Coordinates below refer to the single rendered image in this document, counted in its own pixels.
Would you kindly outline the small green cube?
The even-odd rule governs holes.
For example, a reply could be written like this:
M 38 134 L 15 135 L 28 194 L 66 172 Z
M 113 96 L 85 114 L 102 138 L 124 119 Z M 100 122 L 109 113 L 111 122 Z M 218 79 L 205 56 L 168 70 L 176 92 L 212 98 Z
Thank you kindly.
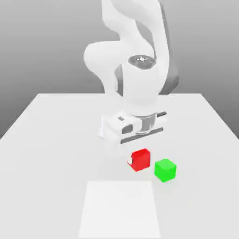
M 168 182 L 175 178 L 177 166 L 168 158 L 155 162 L 154 175 L 161 182 Z

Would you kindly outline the small red cube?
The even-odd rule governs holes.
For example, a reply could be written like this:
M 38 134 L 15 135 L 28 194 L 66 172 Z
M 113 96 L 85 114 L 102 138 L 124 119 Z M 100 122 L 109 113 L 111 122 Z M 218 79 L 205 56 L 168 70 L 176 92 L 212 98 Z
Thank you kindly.
M 132 154 L 133 163 L 130 167 L 134 171 L 140 171 L 150 167 L 150 152 L 144 148 L 138 151 L 133 152 Z

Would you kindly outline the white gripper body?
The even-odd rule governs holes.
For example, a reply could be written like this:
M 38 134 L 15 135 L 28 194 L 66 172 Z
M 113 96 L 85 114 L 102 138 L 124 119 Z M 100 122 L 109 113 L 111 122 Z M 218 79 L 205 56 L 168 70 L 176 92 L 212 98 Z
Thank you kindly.
M 124 134 L 119 142 L 119 154 L 126 155 L 144 148 L 150 148 L 154 141 L 158 139 L 155 135 L 161 134 L 163 131 L 164 127 L 157 127 L 146 134 Z

